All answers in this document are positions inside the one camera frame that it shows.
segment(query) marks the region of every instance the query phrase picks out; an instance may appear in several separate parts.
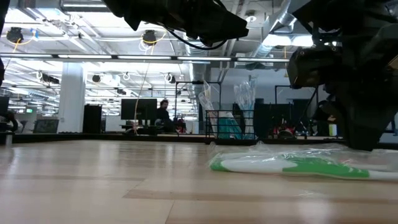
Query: column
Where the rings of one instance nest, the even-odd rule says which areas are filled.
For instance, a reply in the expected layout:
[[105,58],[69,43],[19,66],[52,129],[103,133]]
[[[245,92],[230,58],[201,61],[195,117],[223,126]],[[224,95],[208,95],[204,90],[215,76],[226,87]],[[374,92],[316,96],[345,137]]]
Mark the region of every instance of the column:
[[82,63],[63,63],[58,132],[83,131],[86,73]]

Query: metal frame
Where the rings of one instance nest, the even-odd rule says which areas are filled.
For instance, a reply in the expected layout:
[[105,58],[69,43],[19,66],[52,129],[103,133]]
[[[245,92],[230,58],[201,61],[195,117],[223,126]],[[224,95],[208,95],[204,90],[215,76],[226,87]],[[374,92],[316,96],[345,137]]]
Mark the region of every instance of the metal frame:
[[[178,84],[180,83],[188,83],[188,84],[192,84],[192,85],[203,85],[205,82],[204,81],[192,81],[192,82],[175,82],[175,101],[174,101],[174,117],[177,117],[177,92],[178,92]],[[219,109],[221,109],[221,82],[207,82],[208,84],[218,84],[218,86],[220,87],[220,92],[219,92]]]
[[[289,87],[290,88],[290,85],[276,85],[275,86],[275,104],[278,104],[278,88],[279,87]],[[317,105],[318,105],[319,104],[319,88],[316,88],[316,90],[317,90],[316,97],[317,97]]]
[[194,57],[175,55],[110,55],[110,54],[28,54],[0,52],[1,57],[62,62],[272,62],[288,63],[286,58]]

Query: plastic bag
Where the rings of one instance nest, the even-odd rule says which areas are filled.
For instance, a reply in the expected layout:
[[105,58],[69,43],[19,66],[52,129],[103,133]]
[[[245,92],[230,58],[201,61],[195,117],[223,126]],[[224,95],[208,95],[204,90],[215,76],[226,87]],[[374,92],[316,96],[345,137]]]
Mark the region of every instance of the plastic bag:
[[258,144],[240,149],[213,146],[210,155],[209,166],[218,171],[398,180],[397,152],[353,151],[336,144],[320,147]]
[[234,87],[236,103],[243,110],[245,139],[255,139],[254,136],[254,103],[256,102],[257,77],[252,77],[250,83],[244,82]]

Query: black metal rack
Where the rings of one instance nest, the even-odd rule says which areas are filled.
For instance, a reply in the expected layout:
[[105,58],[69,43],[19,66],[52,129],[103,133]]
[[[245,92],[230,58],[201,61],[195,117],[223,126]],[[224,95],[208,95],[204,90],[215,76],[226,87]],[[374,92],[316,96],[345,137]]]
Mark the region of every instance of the black metal rack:
[[[290,88],[290,85],[276,85],[275,86],[275,104],[278,104],[278,88]],[[319,88],[316,88],[316,101],[319,103]]]
[[[238,139],[238,140],[244,140],[247,139],[245,136],[247,134],[252,134],[254,139],[255,137],[255,131],[253,133],[245,133],[244,129],[241,129],[241,124],[239,123],[240,121],[237,121],[238,118],[235,117],[224,117],[220,116],[221,113],[231,113],[234,114],[234,112],[242,112],[242,115],[244,116],[245,112],[252,112],[252,116],[250,117],[244,117],[244,119],[251,119],[254,120],[254,111],[253,110],[207,110],[206,111],[206,138],[211,138],[212,134],[214,134],[215,137],[219,139]],[[225,124],[223,121],[228,121],[229,119],[233,119],[234,123],[231,124]],[[245,124],[245,127],[253,127],[254,130],[254,124],[253,125],[247,125]]]

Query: ceiling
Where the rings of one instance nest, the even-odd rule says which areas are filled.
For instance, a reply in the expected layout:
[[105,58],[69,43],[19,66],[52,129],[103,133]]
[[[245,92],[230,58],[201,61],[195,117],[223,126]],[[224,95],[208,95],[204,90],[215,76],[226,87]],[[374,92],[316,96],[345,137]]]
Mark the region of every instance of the ceiling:
[[[248,23],[249,35],[238,41],[230,40],[224,47],[210,51],[210,56],[235,56],[250,54],[262,43],[263,23],[266,15],[279,10],[282,1],[223,1],[227,9],[244,19],[246,12],[252,11],[256,20]],[[186,55],[185,45],[170,35],[164,28],[141,22],[137,31],[133,31],[122,18],[114,16],[105,7],[89,7],[102,4],[101,1],[63,1],[63,7],[11,7],[6,17],[0,39],[0,52],[21,54],[111,54],[111,55]],[[15,45],[6,39],[11,27],[21,27],[24,40]],[[154,30],[159,40],[153,48],[142,43],[146,30]],[[289,58],[293,48],[273,49],[274,57]],[[3,88],[2,93],[11,96],[11,106],[37,106],[39,113],[56,114],[59,103],[60,85],[40,81],[43,74],[50,75],[62,82],[63,62],[39,61],[4,58],[8,64],[4,85],[23,86],[23,88]],[[234,84],[239,81],[239,71],[229,65],[225,82]],[[165,76],[171,74],[177,81],[192,81],[192,69],[189,63],[127,63],[127,62],[84,62],[88,74],[86,102],[101,104],[105,114],[119,113],[120,99],[124,97],[175,97],[175,84],[169,83]],[[109,82],[94,82],[93,76],[99,75],[111,83],[117,82],[126,95],[120,95]],[[285,72],[276,75],[276,79],[285,78]],[[191,85],[182,89],[178,96],[177,111],[184,116],[196,116],[197,98]],[[174,112],[174,103],[170,106]]]

